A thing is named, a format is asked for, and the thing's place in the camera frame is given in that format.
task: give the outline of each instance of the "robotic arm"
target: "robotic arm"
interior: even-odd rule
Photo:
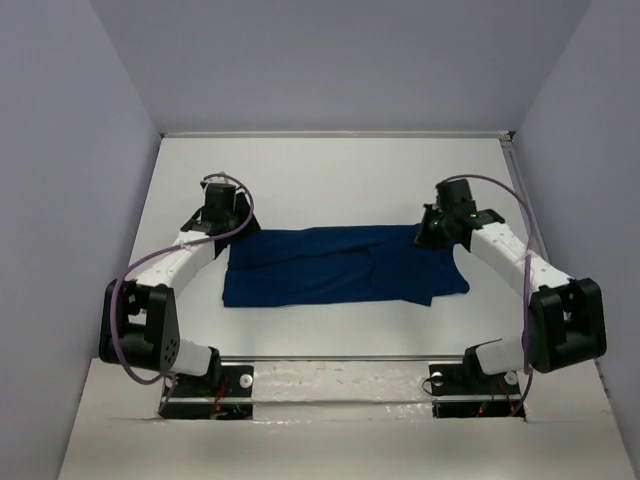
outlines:
[[[253,217],[244,230],[225,240],[188,246],[194,240],[234,231],[250,214],[245,193],[235,186],[203,182],[202,187],[204,206],[181,228],[174,243],[184,248],[163,257],[137,279],[125,281],[120,292],[114,293],[115,281],[108,286],[100,333],[103,361],[119,363],[110,325],[111,300],[117,294],[116,341],[129,365],[161,375],[180,374],[210,386],[219,384],[220,354],[215,348],[180,338],[176,298],[229,243],[260,230],[260,226]],[[460,243],[522,295],[526,248],[504,219],[493,210],[477,210],[467,180],[444,181],[436,189],[437,201],[425,205],[415,244],[444,249],[450,241]],[[529,363],[541,373],[605,353],[598,285],[590,279],[571,278],[535,253],[531,253],[530,278],[528,338],[498,339],[468,348],[462,363],[465,382],[525,369],[527,346]],[[130,321],[130,316],[144,312],[143,324]]]

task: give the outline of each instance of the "white floor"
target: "white floor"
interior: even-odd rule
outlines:
[[[434,200],[435,184],[449,175],[482,173],[510,183],[495,139],[165,139],[133,259],[175,239],[202,203],[199,180],[220,170],[251,189],[263,228],[418,223],[422,204]],[[524,236],[513,199],[479,181],[472,189],[479,208],[495,209]],[[430,308],[380,302],[225,309],[221,257],[179,298],[181,335],[223,356],[410,356],[461,355],[470,345],[518,332],[518,295],[463,249],[455,255],[471,292],[436,298]],[[362,392],[341,391],[330,375],[305,383],[304,369],[296,368],[259,367],[256,389],[276,407],[258,410],[255,422],[164,422],[154,419],[159,388],[137,386],[118,367],[96,361],[60,478],[633,478],[590,362],[538,375],[527,423],[434,420],[419,385],[404,393],[393,387],[389,375],[394,381],[403,375],[399,365],[371,363],[346,373],[353,383],[377,378],[375,388],[393,387],[394,394],[380,390],[376,398],[406,400],[406,406],[385,406],[388,414],[347,406],[362,400]],[[286,381],[279,376],[284,371]],[[413,385],[415,364],[406,365],[406,374]],[[294,400],[345,405],[311,413],[278,408],[292,392],[300,395]]]

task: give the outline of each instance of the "dark blue cloth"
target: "dark blue cloth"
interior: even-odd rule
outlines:
[[[418,225],[262,230],[231,245],[225,307],[406,300],[466,293],[444,251],[413,246]]]

